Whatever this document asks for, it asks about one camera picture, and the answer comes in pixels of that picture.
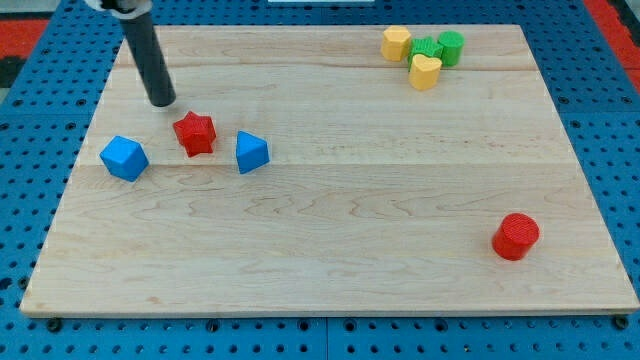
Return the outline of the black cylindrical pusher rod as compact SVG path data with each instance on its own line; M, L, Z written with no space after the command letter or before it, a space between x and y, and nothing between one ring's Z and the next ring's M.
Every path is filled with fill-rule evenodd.
M120 25L149 102L155 107L171 105L176 99L176 93L150 13L121 20Z

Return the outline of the grey rod mount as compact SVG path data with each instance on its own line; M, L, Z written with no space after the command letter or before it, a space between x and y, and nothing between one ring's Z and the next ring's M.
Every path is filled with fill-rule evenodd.
M84 0L96 11L109 11L117 19L135 19L152 9L151 0Z

